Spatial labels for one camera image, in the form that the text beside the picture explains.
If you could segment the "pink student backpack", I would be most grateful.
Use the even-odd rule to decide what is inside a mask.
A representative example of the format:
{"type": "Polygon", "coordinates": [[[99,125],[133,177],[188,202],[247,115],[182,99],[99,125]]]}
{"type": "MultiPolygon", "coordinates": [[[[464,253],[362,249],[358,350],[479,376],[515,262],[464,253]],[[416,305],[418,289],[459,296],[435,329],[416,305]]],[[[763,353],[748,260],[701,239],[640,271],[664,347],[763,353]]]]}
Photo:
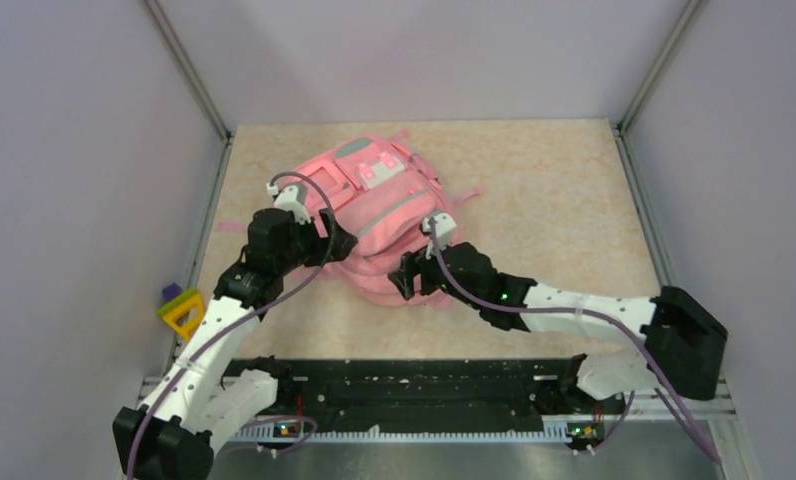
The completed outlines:
{"type": "Polygon", "coordinates": [[[481,189],[453,197],[422,155],[399,137],[380,135],[354,138],[268,183],[283,188],[293,182],[308,188],[306,207],[311,217],[323,208],[332,209],[339,225],[355,235],[358,244],[345,260],[326,264],[317,275],[305,266],[291,273],[336,278],[380,306],[448,305],[444,293],[405,300],[387,275],[398,267],[403,254],[426,249],[428,238],[421,223],[427,215],[444,211],[456,222],[458,208],[481,195],[481,189]]]}

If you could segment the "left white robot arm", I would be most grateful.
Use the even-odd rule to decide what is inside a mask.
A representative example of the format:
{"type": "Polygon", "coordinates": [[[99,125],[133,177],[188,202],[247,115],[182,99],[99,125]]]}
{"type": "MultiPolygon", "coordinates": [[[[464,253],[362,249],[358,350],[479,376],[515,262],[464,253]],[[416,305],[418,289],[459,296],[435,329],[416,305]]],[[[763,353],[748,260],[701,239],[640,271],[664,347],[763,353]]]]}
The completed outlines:
{"type": "Polygon", "coordinates": [[[192,339],[155,389],[113,421],[126,478],[205,479],[218,450],[252,417],[291,407],[294,386],[268,367],[243,374],[219,396],[212,392],[266,313],[295,295],[284,289],[285,277],[302,266],[317,275],[356,242],[330,208],[303,222],[278,208],[254,214],[247,242],[219,277],[192,339]]]}

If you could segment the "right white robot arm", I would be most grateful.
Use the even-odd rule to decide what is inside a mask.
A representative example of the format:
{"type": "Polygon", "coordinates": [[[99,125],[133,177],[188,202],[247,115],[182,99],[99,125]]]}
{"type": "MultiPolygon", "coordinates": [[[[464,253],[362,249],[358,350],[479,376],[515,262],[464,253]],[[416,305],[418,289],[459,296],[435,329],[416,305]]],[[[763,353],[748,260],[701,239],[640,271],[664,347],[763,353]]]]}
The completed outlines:
{"type": "Polygon", "coordinates": [[[716,396],[729,334],[680,287],[639,297],[566,291],[500,271],[468,242],[406,253],[387,277],[406,300],[444,293],[500,330],[564,332],[619,345],[605,358],[574,359],[560,385],[563,404],[574,412],[620,392],[657,387],[673,398],[716,396]]]}

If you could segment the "purple block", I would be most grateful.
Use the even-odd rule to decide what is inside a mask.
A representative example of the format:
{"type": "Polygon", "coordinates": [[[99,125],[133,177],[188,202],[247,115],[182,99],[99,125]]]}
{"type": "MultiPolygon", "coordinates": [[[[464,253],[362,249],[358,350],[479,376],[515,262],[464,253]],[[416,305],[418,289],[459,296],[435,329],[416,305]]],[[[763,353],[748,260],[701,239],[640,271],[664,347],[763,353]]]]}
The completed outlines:
{"type": "Polygon", "coordinates": [[[183,288],[177,283],[170,283],[161,290],[161,297],[164,303],[168,303],[176,299],[183,293],[183,288]]]}

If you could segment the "yellow triangle ruler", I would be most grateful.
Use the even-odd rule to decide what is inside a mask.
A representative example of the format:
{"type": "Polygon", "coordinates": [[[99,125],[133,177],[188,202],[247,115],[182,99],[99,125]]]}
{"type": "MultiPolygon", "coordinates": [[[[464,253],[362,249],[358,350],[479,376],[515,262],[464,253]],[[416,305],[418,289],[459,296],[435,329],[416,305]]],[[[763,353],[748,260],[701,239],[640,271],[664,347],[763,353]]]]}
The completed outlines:
{"type": "Polygon", "coordinates": [[[205,314],[204,298],[196,288],[183,291],[157,310],[157,316],[163,323],[185,341],[193,338],[205,314]]]}

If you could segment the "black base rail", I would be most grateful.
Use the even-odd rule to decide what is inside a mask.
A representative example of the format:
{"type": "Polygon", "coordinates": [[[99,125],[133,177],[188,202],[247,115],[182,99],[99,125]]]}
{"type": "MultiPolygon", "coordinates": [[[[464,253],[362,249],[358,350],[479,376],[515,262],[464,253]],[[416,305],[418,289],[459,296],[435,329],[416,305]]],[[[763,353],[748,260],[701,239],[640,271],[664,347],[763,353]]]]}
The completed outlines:
{"type": "Polygon", "coordinates": [[[222,378],[248,370],[279,376],[270,416],[305,416],[323,434],[540,432],[546,418],[594,420],[623,411],[576,389],[566,359],[233,360],[222,378]]]}

